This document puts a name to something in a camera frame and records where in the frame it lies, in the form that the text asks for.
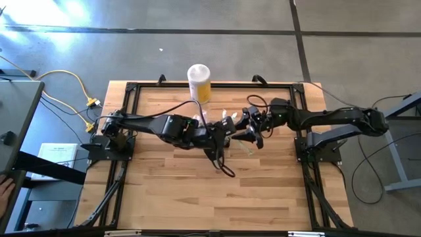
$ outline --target white paper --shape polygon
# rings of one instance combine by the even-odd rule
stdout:
[[[74,159],[78,144],[41,144],[38,157],[48,161],[59,163],[69,168],[73,168]],[[32,174],[32,180],[57,180],[40,174]]]

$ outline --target yellow cable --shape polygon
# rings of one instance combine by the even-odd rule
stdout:
[[[80,87],[82,87],[82,91],[84,92],[84,94],[86,96],[86,99],[87,100],[90,100],[91,99],[89,96],[87,96],[87,93],[86,93],[86,90],[85,90],[85,86],[82,83],[82,80],[80,79],[80,77],[78,75],[74,74],[73,72],[69,72],[67,70],[52,70],[52,71],[49,71],[49,72],[46,72],[46,73],[42,74],[41,76],[38,76],[34,80],[41,80],[44,76],[47,76],[48,74],[51,74],[51,73],[54,73],[54,72],[64,72],[64,73],[67,73],[67,74],[70,74],[70,75],[74,76],[76,79],[78,79],[78,81],[80,83]]]
[[[69,72],[69,71],[66,71],[66,70],[52,70],[52,71],[50,71],[50,72],[46,72],[46,73],[44,73],[44,74],[42,74],[41,76],[39,76],[39,77],[37,77],[36,79],[33,79],[30,75],[28,75],[28,73],[26,73],[25,71],[23,71],[23,69],[21,69],[18,65],[16,65],[16,64],[14,64],[14,63],[12,63],[11,61],[9,61],[8,59],[6,59],[5,57],[3,57],[3,56],[1,56],[0,55],[0,58],[2,58],[2,59],[4,59],[6,62],[8,62],[8,63],[10,63],[10,64],[12,64],[14,67],[16,67],[21,73],[23,73],[23,74],[25,74],[25,76],[27,76],[30,80],[33,80],[33,81],[36,81],[36,80],[40,80],[41,78],[43,78],[44,76],[47,76],[48,74],[50,74],[50,73],[53,73],[53,72],[65,72],[65,73],[69,73],[69,74],[71,74],[71,75],[73,75],[73,76],[75,76],[78,80],[79,80],[79,83],[80,83],[80,85],[82,86],[82,90],[84,91],[84,94],[85,94],[85,96],[87,97],[87,99],[89,100],[90,98],[89,98],[89,96],[87,96],[87,94],[86,94],[86,91],[85,91],[85,88],[84,88],[84,85],[82,84],[82,81],[80,80],[80,78],[76,75],[76,74],[74,74],[73,72]],[[54,97],[52,97],[52,96],[50,96],[49,94],[47,94],[47,92],[45,92],[45,90],[43,90],[42,91],[42,93],[45,95],[45,96],[47,96],[49,99],[52,99],[53,101],[56,101],[56,102],[59,102],[60,104],[62,104],[62,105],[65,105],[65,106],[67,106],[69,109],[71,109],[71,110],[73,110],[73,112],[75,112],[84,122],[85,122],[85,124],[86,124],[86,126],[87,127],[89,127],[91,124],[84,118],[84,117],[82,117],[81,115],[80,115],[80,113],[78,113],[73,107],[71,107],[70,105],[68,105],[68,104],[66,104],[65,102],[63,102],[63,101],[61,101],[61,100],[59,100],[59,99],[56,99],[56,98],[54,98]]]

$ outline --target wooden tabletop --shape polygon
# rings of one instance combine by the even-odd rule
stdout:
[[[110,82],[103,115],[121,108],[125,87],[126,81]],[[320,89],[310,84],[304,87],[309,110],[326,109]],[[283,89],[213,88],[210,102],[203,105],[207,120],[220,120],[224,109],[228,115],[237,112],[240,116],[241,108],[249,106],[246,97],[250,94],[267,101],[274,97],[289,99],[288,91]],[[158,113],[188,99],[188,88],[143,88],[137,113]],[[192,117],[199,112],[196,105],[187,104],[173,113]],[[319,126],[313,130],[328,129]],[[232,141],[225,152],[226,165],[236,173],[235,178],[230,178],[215,170],[203,150],[177,149],[154,135],[137,135],[118,228],[310,230],[303,173],[295,158],[295,136],[287,126],[276,128],[260,150],[255,144]],[[76,224],[86,220],[103,198],[109,166],[109,161],[100,161],[88,170]],[[328,201],[352,226],[341,174],[329,163],[321,163],[320,170]],[[318,204],[316,212],[322,223]]]

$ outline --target concrete floor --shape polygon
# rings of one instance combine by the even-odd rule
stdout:
[[[294,30],[288,0],[44,0],[25,1],[24,7],[18,6],[18,2],[7,3],[0,24]],[[419,32],[421,23],[418,14],[421,2],[417,0],[295,2],[301,29],[305,31]],[[421,90],[421,38],[305,36],[303,43],[311,80],[321,82],[324,88],[350,103],[368,107],[381,97]],[[185,80],[187,69],[195,63],[208,65],[213,80],[250,81],[254,74],[268,81],[303,80],[295,36],[3,31],[0,48],[3,56],[23,68],[39,73],[55,69],[75,72],[84,81],[88,93],[101,101],[109,80],[157,80],[160,74],[169,80]],[[3,61],[0,67],[11,68]],[[51,95],[84,109],[85,98],[74,78],[55,74],[45,82]],[[399,99],[383,101],[379,108],[386,109],[398,102]],[[326,103],[328,109],[342,106],[328,95]],[[63,118],[81,139],[88,141],[78,117],[63,115]],[[410,140],[419,143],[417,137]],[[40,105],[22,150],[37,154],[43,142],[77,142],[77,139]],[[367,153],[384,144],[384,138],[362,137]],[[347,187],[350,187],[352,171],[362,159],[357,140],[351,138],[341,148],[341,154]],[[373,162],[384,184],[398,181],[387,150],[373,158]],[[407,164],[408,176],[421,178],[420,164],[419,161]],[[377,180],[366,166],[359,171],[355,184],[356,192],[364,199],[376,199],[379,194]],[[351,190],[348,198],[355,226],[360,229],[421,233],[421,188],[385,194],[376,205],[359,202]]]

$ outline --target finger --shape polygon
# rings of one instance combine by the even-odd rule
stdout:
[[[13,190],[13,188],[15,187],[15,184],[11,184],[7,189],[6,189],[6,191],[3,193],[3,195],[1,196],[2,198],[9,198],[9,196],[11,195],[11,193],[12,193],[12,190]]]
[[[4,174],[0,175],[0,184],[4,181],[5,178],[6,176]]]
[[[6,180],[6,182],[4,182],[4,183],[2,183],[2,184],[0,185],[0,195],[3,195],[3,193],[5,192],[5,190],[6,190],[7,186],[9,186],[12,182],[13,182],[13,179],[8,178],[8,179]]]

